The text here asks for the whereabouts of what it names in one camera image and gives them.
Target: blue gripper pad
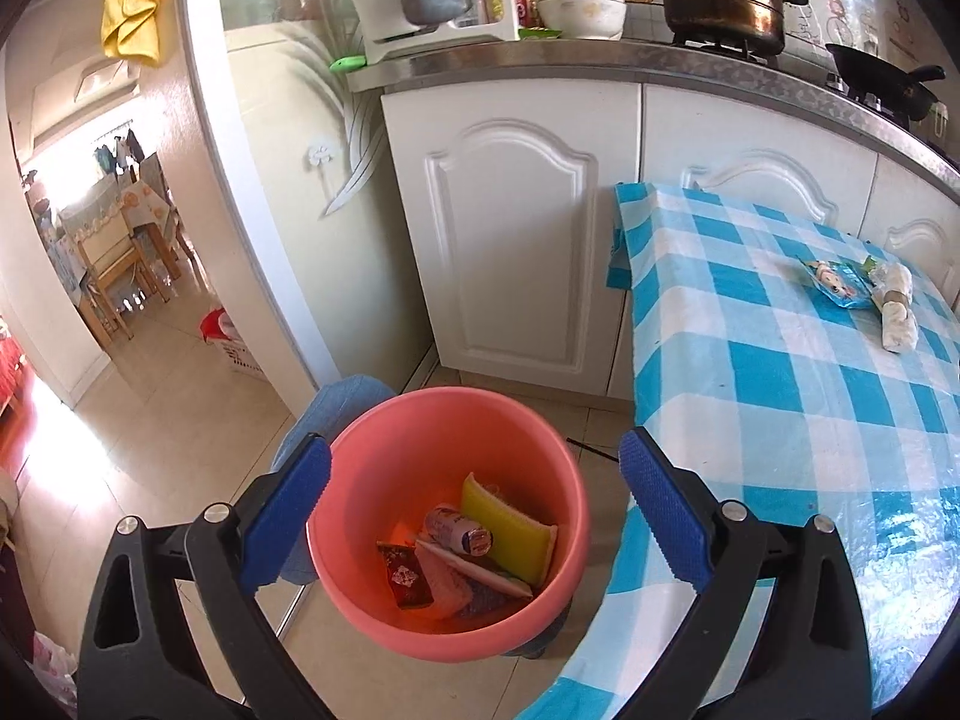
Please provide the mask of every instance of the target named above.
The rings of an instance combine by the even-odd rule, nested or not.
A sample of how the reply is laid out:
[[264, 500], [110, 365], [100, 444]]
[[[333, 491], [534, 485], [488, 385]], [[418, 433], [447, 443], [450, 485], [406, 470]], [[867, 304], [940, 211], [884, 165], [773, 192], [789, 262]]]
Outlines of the blue gripper pad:
[[277, 471], [284, 474], [283, 479], [244, 533], [239, 584], [246, 594], [253, 595], [258, 587], [277, 581], [307, 517], [330, 481], [330, 463], [330, 447], [321, 437], [313, 436], [304, 441], [299, 458]]
[[656, 543], [677, 579], [689, 581], [699, 593], [713, 576], [709, 535], [671, 477], [673, 466], [635, 431], [620, 440], [620, 473], [637, 500]]

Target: green object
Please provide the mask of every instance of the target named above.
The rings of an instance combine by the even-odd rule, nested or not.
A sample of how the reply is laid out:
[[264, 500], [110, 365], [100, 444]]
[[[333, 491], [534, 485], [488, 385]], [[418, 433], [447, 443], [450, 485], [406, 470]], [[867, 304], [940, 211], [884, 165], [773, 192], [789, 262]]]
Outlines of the green object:
[[330, 65], [333, 73], [352, 73], [367, 66], [367, 57], [363, 55], [344, 56]]
[[560, 37], [561, 34], [563, 33], [558, 29], [547, 29], [545, 26], [522, 26], [517, 30], [520, 40], [542, 40]]

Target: bucket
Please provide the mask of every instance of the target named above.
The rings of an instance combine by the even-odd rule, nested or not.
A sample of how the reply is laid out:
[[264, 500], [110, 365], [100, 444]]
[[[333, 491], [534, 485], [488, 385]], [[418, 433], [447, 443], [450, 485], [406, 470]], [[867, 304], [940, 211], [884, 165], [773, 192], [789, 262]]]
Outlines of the bucket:
[[[539, 635], [573, 596], [589, 547], [587, 495], [563, 439], [524, 405], [483, 389], [421, 389], [369, 410], [331, 449], [330, 482], [307, 520], [310, 554], [334, 605], [378, 644], [425, 661], [489, 658]], [[544, 586], [512, 613], [437, 621], [400, 610], [376, 543], [404, 541], [430, 509], [458, 504], [470, 473], [558, 526]]]

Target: black wok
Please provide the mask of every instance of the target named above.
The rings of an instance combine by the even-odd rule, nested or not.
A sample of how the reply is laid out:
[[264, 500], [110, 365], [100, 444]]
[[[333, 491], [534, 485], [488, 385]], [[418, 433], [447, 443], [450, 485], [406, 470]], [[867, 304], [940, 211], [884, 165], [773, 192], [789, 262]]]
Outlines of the black wok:
[[848, 46], [827, 43], [827, 50], [833, 55], [837, 73], [855, 98], [862, 100], [864, 95], [874, 95], [884, 108], [904, 113], [914, 122], [925, 118], [930, 106], [937, 101], [937, 95], [920, 81], [940, 81], [947, 77], [939, 65], [923, 65], [906, 73], [870, 53]]

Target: countertop edge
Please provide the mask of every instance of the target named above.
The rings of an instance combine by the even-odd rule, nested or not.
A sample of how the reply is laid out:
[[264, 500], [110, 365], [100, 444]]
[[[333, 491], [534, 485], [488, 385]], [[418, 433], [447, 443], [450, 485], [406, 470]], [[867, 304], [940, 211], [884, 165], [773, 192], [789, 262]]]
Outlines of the countertop edge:
[[387, 93], [496, 79], [596, 79], [673, 86], [760, 105], [860, 143], [960, 205], [960, 172], [889, 119], [795, 76], [729, 56], [640, 41], [525, 40], [387, 59], [347, 77]]

